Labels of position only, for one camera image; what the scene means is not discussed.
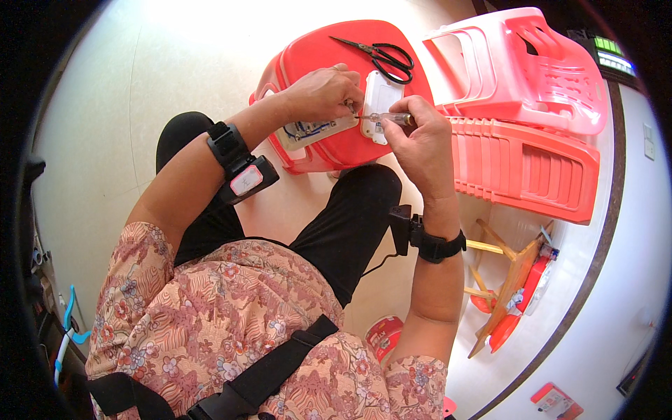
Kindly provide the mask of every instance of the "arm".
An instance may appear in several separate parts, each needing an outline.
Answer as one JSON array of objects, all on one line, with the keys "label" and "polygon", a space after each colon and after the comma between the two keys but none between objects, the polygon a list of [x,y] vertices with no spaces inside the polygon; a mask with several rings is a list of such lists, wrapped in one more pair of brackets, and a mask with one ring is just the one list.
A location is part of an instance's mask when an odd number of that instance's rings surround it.
[{"label": "arm", "polygon": [[[258,101],[226,120],[238,128],[249,150],[272,132],[295,121],[333,120],[356,110],[364,93],[360,75],[343,63],[313,71],[287,90]],[[224,169],[207,144],[208,133],[193,139],[157,174],[130,213],[126,224],[149,222],[159,227],[177,250],[185,229],[205,209],[224,183]]]},{"label": "arm", "polygon": [[[425,231],[449,241],[460,232],[454,189],[450,122],[419,96],[405,97],[390,112],[410,112],[417,123],[404,131],[387,120],[382,126],[399,165],[423,196]],[[418,257],[411,307],[394,349],[396,360],[427,355],[448,364],[460,320],[464,265],[458,253],[433,264]]]}]

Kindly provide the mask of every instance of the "hand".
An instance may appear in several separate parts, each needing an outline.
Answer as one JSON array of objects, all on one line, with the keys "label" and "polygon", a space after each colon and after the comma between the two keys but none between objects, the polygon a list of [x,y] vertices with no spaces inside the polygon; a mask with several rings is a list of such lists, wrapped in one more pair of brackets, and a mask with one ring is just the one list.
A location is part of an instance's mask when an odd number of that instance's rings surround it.
[{"label": "hand", "polygon": [[278,95],[284,96],[290,122],[331,121],[352,115],[346,101],[355,112],[362,108],[364,92],[359,85],[360,74],[347,71],[341,62],[311,71]]},{"label": "hand", "polygon": [[401,169],[420,190],[425,201],[455,195],[450,121],[418,95],[402,98],[390,112],[410,112],[417,127],[401,128],[381,121],[385,138]]}]

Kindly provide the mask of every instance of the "scissors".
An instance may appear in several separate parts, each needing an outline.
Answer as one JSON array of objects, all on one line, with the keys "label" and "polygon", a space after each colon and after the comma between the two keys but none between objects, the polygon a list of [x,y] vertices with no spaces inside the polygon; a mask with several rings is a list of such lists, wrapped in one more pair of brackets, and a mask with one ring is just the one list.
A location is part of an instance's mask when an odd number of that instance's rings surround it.
[{"label": "scissors", "polygon": [[[348,45],[352,45],[356,48],[359,48],[360,50],[364,51],[365,53],[369,54],[371,58],[372,63],[374,63],[374,66],[388,79],[395,83],[399,83],[400,85],[408,85],[411,80],[413,80],[413,76],[411,74],[411,69],[415,66],[415,63],[413,62],[413,59],[409,54],[404,51],[401,47],[398,47],[393,44],[372,44],[372,45],[366,45],[362,44],[360,42],[352,42],[348,40],[344,40],[343,38],[336,38],[335,36],[329,36],[330,38],[336,40],[336,41],[341,41],[344,42]],[[381,50],[381,47],[386,47],[386,48],[391,48],[393,50],[396,50],[397,52],[401,53],[406,59],[409,61],[408,64],[396,59],[395,57],[389,55],[385,51]],[[401,79],[399,76],[391,75],[387,71],[385,71],[382,66],[380,65],[380,62],[384,62],[385,64],[388,64],[392,67],[394,67],[397,70],[400,70],[402,73],[404,73],[406,76],[409,78],[404,80]]]}]

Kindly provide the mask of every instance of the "cable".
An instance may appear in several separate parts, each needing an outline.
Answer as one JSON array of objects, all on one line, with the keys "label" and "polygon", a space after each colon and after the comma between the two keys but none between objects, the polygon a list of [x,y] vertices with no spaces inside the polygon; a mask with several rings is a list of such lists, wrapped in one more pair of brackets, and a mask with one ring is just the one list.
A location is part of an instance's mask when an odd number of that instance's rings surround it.
[{"label": "cable", "polygon": [[360,278],[366,276],[367,274],[369,274],[371,271],[374,271],[375,269],[379,269],[379,268],[381,268],[382,265],[385,264],[385,261],[386,261],[388,258],[390,258],[390,257],[394,258],[394,257],[398,257],[398,256],[399,256],[399,254],[389,254],[389,255],[386,255],[385,258],[382,259],[382,263],[378,264],[376,267],[373,267],[373,268],[370,269],[369,271],[366,271],[364,274],[362,274],[362,276],[361,276]]}]

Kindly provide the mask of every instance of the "pink plastic stool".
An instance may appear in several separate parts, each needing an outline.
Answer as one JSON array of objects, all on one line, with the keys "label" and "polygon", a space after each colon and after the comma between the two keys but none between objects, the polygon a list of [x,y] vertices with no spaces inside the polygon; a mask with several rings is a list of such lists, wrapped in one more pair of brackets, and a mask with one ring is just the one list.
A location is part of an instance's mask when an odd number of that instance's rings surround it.
[{"label": "pink plastic stool", "polygon": [[[461,53],[448,44],[449,35],[457,37]],[[523,39],[538,55],[527,52]],[[454,101],[437,106],[447,116],[496,118],[586,135],[604,129],[607,95],[595,61],[581,45],[552,30],[535,7],[442,26],[423,43],[457,87]]]},{"label": "pink plastic stool", "polygon": [[[330,39],[329,36],[369,45],[386,42],[400,46],[415,62],[415,67],[411,71],[413,81],[405,86],[404,96],[420,95],[433,103],[425,71],[404,34],[389,22],[356,20],[325,26],[289,44],[264,70],[257,91],[249,98],[250,105],[260,100],[268,91],[277,93],[287,89],[305,74],[339,62],[347,64],[349,70],[360,73],[362,76],[360,88],[365,91],[366,76],[376,69],[370,57],[356,48]],[[370,138],[362,136],[359,126],[304,147],[305,156],[299,159],[291,157],[282,148],[275,134],[271,134],[269,141],[282,160],[283,168],[295,175],[348,169],[373,161],[392,151],[388,145],[375,144]]]},{"label": "pink plastic stool", "polygon": [[450,118],[455,190],[577,224],[593,215],[599,152],[497,120]]}]

